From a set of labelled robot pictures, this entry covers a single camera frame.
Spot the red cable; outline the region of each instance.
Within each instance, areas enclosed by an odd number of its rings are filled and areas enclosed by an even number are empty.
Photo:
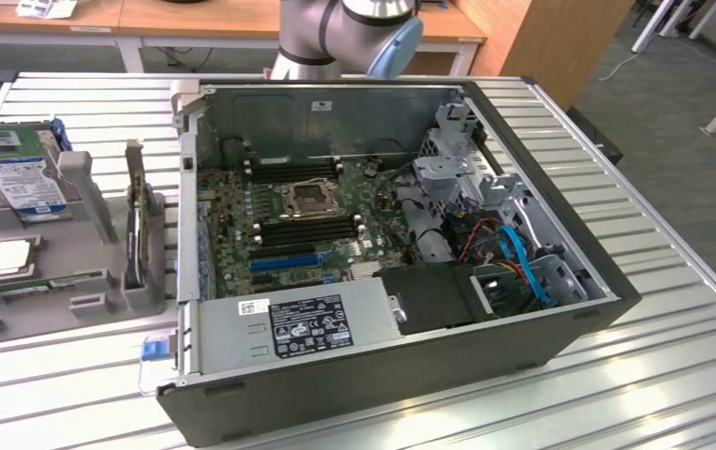
[[[463,246],[463,250],[460,250],[460,256],[457,256],[457,261],[461,261],[463,258],[467,256],[468,246],[471,245],[471,241],[473,240],[473,235],[480,229],[480,225],[483,225],[488,221],[493,221],[499,223],[499,219],[495,217],[485,217],[477,220],[477,223],[475,223],[473,227],[471,228],[471,233],[468,234],[467,244]]]

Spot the blue cable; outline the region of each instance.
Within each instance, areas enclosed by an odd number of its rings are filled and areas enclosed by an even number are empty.
[[[551,307],[554,305],[554,302],[551,298],[548,298],[548,296],[546,295],[544,289],[542,288],[542,284],[538,282],[538,279],[535,279],[535,276],[532,276],[532,271],[529,270],[529,263],[527,262],[527,252],[524,251],[524,247],[521,246],[521,239],[519,239],[519,235],[516,234],[515,230],[509,225],[503,225],[499,227],[499,229],[507,235],[507,239],[509,239],[512,247],[516,251],[516,258],[519,260],[519,265],[521,266],[521,273],[524,274],[527,282],[529,283],[529,289],[532,290],[535,297],[542,301],[544,306]],[[509,250],[507,249],[505,241],[501,241],[500,248],[503,250],[505,258],[509,259]]]

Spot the blue latch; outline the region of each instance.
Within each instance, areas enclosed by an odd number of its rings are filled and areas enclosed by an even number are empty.
[[[160,361],[171,358],[169,337],[148,340],[141,344],[141,361]]]

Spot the gray carpet floor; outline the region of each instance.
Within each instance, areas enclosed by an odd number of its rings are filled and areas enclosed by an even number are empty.
[[[646,51],[598,82],[631,53],[639,30],[630,20],[579,95],[575,107],[624,154],[619,169],[716,271],[716,136],[699,127],[716,114],[716,54],[687,39],[656,37]],[[0,45],[0,68],[28,71],[122,71],[113,48]],[[207,50],[180,55],[193,67]],[[213,52],[204,72],[251,72],[269,67],[272,51]],[[154,49],[144,51],[146,71],[167,67]]]
[[[716,271],[716,53],[686,38],[654,38],[615,76],[640,30],[626,21],[575,108],[619,147],[619,170]]]

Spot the cpu socket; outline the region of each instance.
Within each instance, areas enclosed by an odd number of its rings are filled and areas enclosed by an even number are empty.
[[[332,196],[335,188],[336,185],[329,181],[293,183],[280,186],[285,216],[289,218],[311,218],[337,215],[337,202]]]

